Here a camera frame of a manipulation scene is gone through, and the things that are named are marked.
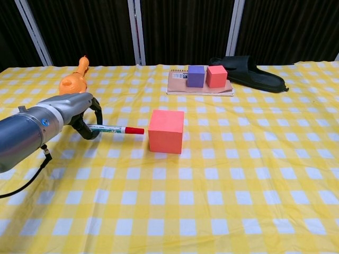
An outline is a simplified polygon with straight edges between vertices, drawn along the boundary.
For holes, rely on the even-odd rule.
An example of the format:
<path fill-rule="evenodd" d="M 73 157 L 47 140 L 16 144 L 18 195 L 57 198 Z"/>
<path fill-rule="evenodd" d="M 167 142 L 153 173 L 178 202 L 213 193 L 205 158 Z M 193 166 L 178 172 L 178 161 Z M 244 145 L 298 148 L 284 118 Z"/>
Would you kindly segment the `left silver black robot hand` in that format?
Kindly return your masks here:
<path fill-rule="evenodd" d="M 37 106 L 48 109 L 57 119 L 62 119 L 61 126 L 72 126 L 85 140 L 93 140 L 99 135 L 99 131 L 90 130 L 83 120 L 84 112 L 90 108 L 95 113 L 97 124 L 103 123 L 101 106 L 91 93 L 57 95 L 40 101 Z"/>

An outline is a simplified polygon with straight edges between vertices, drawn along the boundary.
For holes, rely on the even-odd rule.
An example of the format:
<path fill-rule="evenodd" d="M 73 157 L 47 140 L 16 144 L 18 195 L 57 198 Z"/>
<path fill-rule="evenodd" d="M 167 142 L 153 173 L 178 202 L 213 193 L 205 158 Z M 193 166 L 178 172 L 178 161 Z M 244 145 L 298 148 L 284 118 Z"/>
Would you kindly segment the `red and white marker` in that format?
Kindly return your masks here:
<path fill-rule="evenodd" d="M 107 133 L 141 134 L 141 135 L 145 133 L 145 130 L 142 128 L 132 128 L 132 127 L 125 127 L 125 126 L 89 124 L 88 127 L 92 131 L 100 131 L 100 132 L 107 132 Z"/>

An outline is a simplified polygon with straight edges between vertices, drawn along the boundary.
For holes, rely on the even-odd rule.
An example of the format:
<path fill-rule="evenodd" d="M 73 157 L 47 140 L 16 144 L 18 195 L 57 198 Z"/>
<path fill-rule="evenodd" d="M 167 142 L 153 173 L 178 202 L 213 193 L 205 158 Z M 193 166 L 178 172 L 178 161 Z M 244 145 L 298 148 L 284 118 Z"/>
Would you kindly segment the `large pink cube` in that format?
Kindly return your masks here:
<path fill-rule="evenodd" d="M 184 112 L 153 110 L 148 127 L 151 152 L 181 154 Z"/>

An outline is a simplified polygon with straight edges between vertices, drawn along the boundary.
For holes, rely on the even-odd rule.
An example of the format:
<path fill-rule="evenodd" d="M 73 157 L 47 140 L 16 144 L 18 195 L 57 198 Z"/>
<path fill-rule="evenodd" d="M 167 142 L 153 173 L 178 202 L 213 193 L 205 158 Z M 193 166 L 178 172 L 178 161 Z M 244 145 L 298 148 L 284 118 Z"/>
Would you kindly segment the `orange rubber chicken toy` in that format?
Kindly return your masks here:
<path fill-rule="evenodd" d="M 80 58 L 76 71 L 64 77 L 59 83 L 59 95 L 86 92 L 85 73 L 88 71 L 89 64 L 87 56 Z"/>

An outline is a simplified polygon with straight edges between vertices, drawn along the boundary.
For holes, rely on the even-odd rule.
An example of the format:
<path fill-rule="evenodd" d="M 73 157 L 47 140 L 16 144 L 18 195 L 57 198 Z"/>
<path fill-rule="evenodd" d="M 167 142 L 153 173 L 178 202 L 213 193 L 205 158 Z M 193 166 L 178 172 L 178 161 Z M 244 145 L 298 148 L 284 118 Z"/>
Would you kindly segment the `brown spiral notebook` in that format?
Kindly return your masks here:
<path fill-rule="evenodd" d="M 188 87 L 188 70 L 171 69 L 168 73 L 167 95 L 207 95 L 207 96 L 233 96 L 234 89 L 227 79 L 224 87 L 210 88 L 206 81 L 203 87 Z"/>

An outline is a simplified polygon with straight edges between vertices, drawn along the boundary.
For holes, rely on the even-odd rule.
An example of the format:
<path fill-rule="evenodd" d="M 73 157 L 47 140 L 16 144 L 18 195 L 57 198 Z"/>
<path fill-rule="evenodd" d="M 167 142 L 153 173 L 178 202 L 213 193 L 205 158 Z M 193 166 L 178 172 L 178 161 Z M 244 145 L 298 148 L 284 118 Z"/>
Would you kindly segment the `purple cube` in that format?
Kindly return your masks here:
<path fill-rule="evenodd" d="M 187 87 L 203 88 L 205 73 L 204 66 L 188 66 Z"/>

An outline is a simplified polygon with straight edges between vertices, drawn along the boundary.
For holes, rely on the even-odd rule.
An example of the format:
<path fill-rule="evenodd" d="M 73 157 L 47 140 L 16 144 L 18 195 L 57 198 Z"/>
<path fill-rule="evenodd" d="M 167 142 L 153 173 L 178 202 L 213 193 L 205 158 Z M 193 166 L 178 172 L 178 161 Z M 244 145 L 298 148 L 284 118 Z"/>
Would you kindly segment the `yellow white checkered tablecloth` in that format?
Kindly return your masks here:
<path fill-rule="evenodd" d="M 339 62 L 267 66 L 288 92 L 234 85 L 232 97 L 167 95 L 170 70 L 98 66 L 86 79 L 105 124 L 183 111 L 182 153 L 66 126 L 39 177 L 0 199 L 0 254 L 339 254 Z"/>

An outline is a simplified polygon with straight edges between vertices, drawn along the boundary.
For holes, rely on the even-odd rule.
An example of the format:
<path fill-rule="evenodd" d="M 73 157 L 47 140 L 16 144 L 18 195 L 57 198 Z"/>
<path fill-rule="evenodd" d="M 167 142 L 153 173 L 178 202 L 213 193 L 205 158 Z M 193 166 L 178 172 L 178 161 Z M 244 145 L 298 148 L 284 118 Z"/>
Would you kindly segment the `small pink cube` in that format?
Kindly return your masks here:
<path fill-rule="evenodd" d="M 225 87 L 227 80 L 227 71 L 221 65 L 208 66 L 206 82 L 210 88 Z"/>

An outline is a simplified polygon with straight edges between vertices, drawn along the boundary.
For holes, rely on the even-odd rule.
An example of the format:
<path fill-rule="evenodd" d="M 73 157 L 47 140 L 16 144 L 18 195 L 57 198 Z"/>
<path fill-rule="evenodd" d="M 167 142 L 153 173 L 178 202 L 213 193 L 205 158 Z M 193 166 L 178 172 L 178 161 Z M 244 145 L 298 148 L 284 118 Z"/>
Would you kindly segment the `black slipper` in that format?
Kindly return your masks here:
<path fill-rule="evenodd" d="M 225 56 L 211 58 L 209 66 L 223 66 L 228 72 L 228 79 L 239 85 L 270 93 L 287 92 L 283 78 L 258 69 L 251 56 Z"/>

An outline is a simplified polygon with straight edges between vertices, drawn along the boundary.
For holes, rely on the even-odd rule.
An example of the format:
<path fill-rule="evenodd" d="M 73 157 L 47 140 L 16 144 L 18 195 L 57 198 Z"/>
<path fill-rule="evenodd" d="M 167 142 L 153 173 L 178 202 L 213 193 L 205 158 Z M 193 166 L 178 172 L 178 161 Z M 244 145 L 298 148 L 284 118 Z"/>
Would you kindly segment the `grey metal frame post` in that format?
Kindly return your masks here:
<path fill-rule="evenodd" d="M 14 2 L 20 12 L 21 18 L 23 19 L 43 66 L 53 66 L 51 56 L 35 21 L 29 3 L 27 0 L 14 0 Z"/>
<path fill-rule="evenodd" d="M 243 15 L 245 0 L 234 0 L 225 56 L 234 56 Z"/>
<path fill-rule="evenodd" d="M 144 33 L 142 28 L 141 1 L 127 0 L 127 2 L 135 63 L 137 65 L 145 66 L 146 57 Z"/>

